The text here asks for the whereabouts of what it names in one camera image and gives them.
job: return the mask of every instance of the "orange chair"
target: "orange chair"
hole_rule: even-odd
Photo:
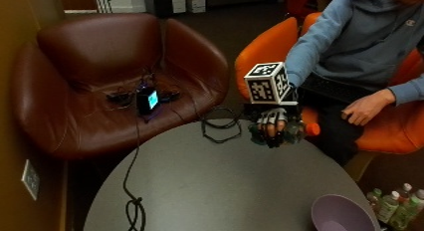
[[[320,13],[310,14],[302,26],[303,35]],[[265,31],[241,51],[235,62],[237,86],[242,97],[249,100],[243,76],[258,63],[285,61],[287,52],[296,41],[298,24],[288,18]],[[424,71],[423,59],[413,51],[404,60],[391,81],[401,84],[416,78]],[[302,110],[306,123],[318,121],[311,108]],[[424,147],[424,102],[412,102],[397,107],[388,106],[364,127],[364,134],[356,140],[360,152],[344,166],[347,173],[359,181],[363,172],[380,153],[407,154]]]

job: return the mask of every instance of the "brown leather chair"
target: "brown leather chair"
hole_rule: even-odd
[[[298,32],[303,35],[320,13],[307,15],[302,30],[291,17],[266,30],[241,51],[235,59],[237,86],[241,95],[249,100],[243,76],[255,64],[285,61],[290,48],[296,42]],[[396,85],[416,78],[424,71],[423,58],[413,51],[403,62],[392,78]],[[318,122],[318,114],[303,108],[306,123]],[[412,102],[397,107],[387,107],[364,127],[364,134],[356,140],[360,152],[344,166],[355,181],[380,153],[407,154],[424,147],[424,102]]]
[[[134,100],[125,107],[108,101],[108,93],[133,91],[150,77],[158,93],[181,93],[152,115],[138,115]],[[13,115],[44,152],[84,159],[132,150],[199,119],[222,102],[227,83],[222,52],[176,19],[162,24],[149,14],[82,16],[44,28],[37,45],[20,51]]]

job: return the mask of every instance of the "gray sleeve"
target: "gray sleeve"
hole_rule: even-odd
[[[416,46],[424,58],[424,37]],[[388,88],[396,97],[396,106],[404,103],[424,100],[424,71],[419,78],[404,84]]]

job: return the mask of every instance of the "black glove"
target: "black glove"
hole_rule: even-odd
[[[261,114],[257,127],[261,138],[270,148],[279,147],[283,143],[283,129],[287,122],[286,110],[271,109]]]

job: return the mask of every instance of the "gray table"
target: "gray table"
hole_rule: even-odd
[[[128,186],[144,198],[146,231],[315,230],[311,204],[328,193],[348,197],[372,213],[356,183],[311,143],[270,149],[250,141],[247,125],[242,120],[242,136],[222,144],[203,138],[195,122],[141,145]],[[214,138],[235,133],[237,127],[207,129]],[[85,231],[129,229],[122,183],[134,154],[100,189]]]

